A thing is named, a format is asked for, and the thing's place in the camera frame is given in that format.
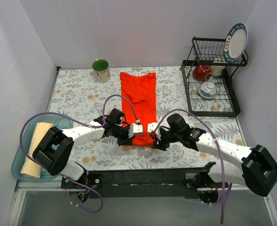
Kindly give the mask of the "orange t shirt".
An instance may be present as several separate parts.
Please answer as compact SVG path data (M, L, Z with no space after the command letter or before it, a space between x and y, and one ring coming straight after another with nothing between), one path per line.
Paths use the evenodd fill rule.
M143 126L142 135L133 139L134 146L153 146L153 139L149 136L148 124L157 122L156 103L156 74L148 73L143 76L133 76L126 72L120 73L122 112L126 115L129 124L135 123L138 118Z

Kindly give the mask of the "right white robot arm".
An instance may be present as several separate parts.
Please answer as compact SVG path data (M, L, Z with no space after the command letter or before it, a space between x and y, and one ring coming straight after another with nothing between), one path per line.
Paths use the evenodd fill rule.
M232 183L248 187L266 197L277 182L277 163L264 146L240 146L214 138L208 130L190 127L177 113L167 118L168 127L154 122L147 131L154 140L153 147L162 151L171 143L220 158L210 162L196 176L196 184L211 187L215 183Z

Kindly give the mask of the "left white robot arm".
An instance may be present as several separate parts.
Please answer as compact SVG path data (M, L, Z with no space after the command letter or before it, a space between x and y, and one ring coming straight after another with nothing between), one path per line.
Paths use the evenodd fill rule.
M135 135L142 132L140 124L123 121L125 114L114 108L107 116L100 116L87 126L71 129L49 128L33 151L33 159L50 175L69 177L77 188L87 185L87 170L69 159L73 148L92 140L115 137L118 145L131 145Z

